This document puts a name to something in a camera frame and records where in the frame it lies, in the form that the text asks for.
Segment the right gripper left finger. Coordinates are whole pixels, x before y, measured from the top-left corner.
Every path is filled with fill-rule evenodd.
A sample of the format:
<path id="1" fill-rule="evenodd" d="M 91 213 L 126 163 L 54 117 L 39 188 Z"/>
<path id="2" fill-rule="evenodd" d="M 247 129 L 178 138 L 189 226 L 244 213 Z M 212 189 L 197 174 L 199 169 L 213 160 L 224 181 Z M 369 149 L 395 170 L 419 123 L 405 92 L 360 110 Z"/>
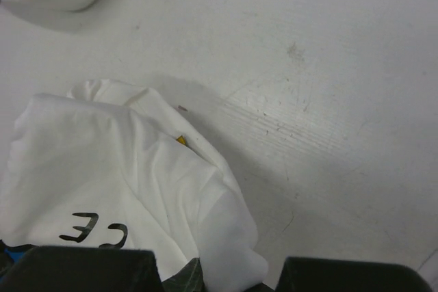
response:
<path id="1" fill-rule="evenodd" d="M 147 250 L 37 247 L 1 278 L 2 291 L 204 291 L 199 261 L 162 280 Z"/>

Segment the white t shirt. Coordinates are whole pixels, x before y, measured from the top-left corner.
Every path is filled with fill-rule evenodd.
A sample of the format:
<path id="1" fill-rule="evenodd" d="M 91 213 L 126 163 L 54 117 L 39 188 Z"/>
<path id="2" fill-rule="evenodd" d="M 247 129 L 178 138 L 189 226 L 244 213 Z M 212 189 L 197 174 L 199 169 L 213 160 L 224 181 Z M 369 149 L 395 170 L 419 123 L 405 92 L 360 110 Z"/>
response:
<path id="1" fill-rule="evenodd" d="M 157 91 L 109 79 L 30 98 L 1 180 L 1 240 L 151 250 L 162 279 L 197 258 L 208 291 L 268 272 L 224 157 Z"/>

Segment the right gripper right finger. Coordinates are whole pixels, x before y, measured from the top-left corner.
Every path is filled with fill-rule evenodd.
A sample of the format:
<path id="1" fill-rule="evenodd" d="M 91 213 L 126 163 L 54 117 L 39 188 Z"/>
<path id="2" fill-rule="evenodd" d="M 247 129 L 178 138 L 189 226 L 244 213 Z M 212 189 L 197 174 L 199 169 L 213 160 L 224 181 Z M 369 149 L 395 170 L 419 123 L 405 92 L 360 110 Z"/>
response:
<path id="1" fill-rule="evenodd" d="M 391 263 L 286 258 L 275 291 L 432 291 L 415 270 Z"/>

